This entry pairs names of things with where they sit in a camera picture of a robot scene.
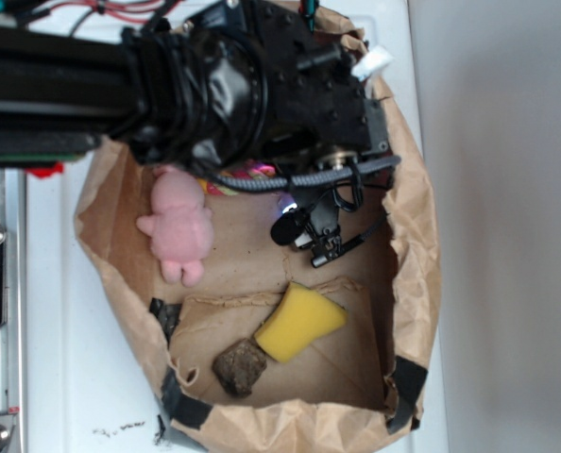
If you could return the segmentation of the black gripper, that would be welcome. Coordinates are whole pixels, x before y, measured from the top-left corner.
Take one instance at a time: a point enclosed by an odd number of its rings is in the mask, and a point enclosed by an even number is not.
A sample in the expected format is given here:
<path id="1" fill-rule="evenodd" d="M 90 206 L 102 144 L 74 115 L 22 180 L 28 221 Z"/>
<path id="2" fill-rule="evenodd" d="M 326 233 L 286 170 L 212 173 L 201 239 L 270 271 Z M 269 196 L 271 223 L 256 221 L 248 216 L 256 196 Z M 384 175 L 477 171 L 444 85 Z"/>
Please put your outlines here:
<path id="1" fill-rule="evenodd" d="M 327 164 L 388 151 L 379 102 L 352 75 L 339 42 L 319 42 L 300 15 L 269 1 L 216 2 L 189 18 L 204 119 L 190 133 L 190 166 L 246 159 Z"/>

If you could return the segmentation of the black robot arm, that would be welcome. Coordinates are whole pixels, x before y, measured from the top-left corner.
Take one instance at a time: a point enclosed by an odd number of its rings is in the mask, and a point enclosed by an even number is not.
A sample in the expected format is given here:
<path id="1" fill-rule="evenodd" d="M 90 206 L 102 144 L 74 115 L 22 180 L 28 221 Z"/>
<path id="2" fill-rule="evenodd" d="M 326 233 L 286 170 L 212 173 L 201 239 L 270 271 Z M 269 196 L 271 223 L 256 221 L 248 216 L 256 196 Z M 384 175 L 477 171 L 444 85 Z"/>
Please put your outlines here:
<path id="1" fill-rule="evenodd" d="M 389 149 L 354 56 L 269 1 L 219 1 L 181 33 L 117 44 L 0 26 L 0 167 L 83 157 L 105 139 L 197 175 L 245 160 L 308 167 Z"/>

